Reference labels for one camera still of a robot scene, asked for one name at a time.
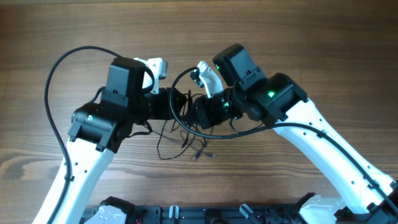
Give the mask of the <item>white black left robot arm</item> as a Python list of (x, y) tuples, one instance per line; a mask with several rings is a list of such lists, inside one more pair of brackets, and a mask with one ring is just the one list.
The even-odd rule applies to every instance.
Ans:
[(72, 114), (69, 139), (56, 178), (34, 223), (78, 223), (102, 173), (135, 125), (170, 120), (170, 91), (162, 58), (116, 57), (105, 86)]

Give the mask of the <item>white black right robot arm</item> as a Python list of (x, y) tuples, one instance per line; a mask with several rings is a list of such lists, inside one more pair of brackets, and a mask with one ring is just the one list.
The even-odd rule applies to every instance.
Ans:
[(310, 193), (297, 204), (306, 223), (396, 223), (397, 182), (361, 156), (289, 76), (266, 77), (240, 44), (199, 62), (191, 78), (206, 90), (187, 116), (204, 129), (247, 115), (296, 146), (331, 182), (337, 198)]

